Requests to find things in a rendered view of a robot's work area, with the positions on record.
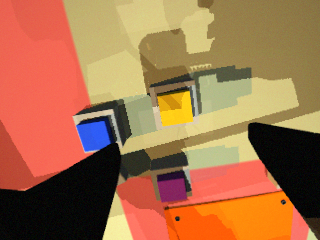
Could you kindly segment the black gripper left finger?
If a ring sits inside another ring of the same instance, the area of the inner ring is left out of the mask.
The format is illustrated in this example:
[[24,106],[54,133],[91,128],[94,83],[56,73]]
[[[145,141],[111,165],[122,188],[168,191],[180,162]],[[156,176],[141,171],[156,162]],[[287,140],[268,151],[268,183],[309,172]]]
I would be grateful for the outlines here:
[[26,191],[0,189],[0,240],[103,240],[120,163],[111,143]]

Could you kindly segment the blue button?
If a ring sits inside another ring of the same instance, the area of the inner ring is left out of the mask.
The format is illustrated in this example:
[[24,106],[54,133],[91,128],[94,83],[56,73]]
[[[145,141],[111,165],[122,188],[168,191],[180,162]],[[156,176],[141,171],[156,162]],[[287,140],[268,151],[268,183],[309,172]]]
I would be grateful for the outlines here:
[[118,104],[80,110],[73,119],[84,153],[95,153],[111,143],[121,149],[127,140]]

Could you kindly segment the red button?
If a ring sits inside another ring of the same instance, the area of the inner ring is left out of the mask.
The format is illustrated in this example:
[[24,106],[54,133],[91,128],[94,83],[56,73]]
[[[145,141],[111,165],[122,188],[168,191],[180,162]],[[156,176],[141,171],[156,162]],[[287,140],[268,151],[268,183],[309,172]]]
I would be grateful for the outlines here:
[[273,184],[277,189],[281,189],[281,188],[278,186],[278,183],[276,182],[276,180],[272,178],[272,175],[270,174],[269,171],[268,171],[268,173],[267,173],[267,178],[272,182],[272,184]]

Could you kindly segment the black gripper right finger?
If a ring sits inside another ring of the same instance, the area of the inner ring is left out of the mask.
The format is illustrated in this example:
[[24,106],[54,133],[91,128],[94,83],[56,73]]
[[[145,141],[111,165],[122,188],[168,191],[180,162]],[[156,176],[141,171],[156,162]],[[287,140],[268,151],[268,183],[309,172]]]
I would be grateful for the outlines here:
[[248,124],[258,158],[320,240],[320,133]]

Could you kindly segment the yellow button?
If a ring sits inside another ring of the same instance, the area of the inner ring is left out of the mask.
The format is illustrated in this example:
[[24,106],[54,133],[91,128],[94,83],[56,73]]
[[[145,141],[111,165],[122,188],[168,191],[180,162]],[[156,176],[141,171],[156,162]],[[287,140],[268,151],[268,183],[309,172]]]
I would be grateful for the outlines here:
[[157,130],[200,124],[194,79],[151,84],[149,91]]

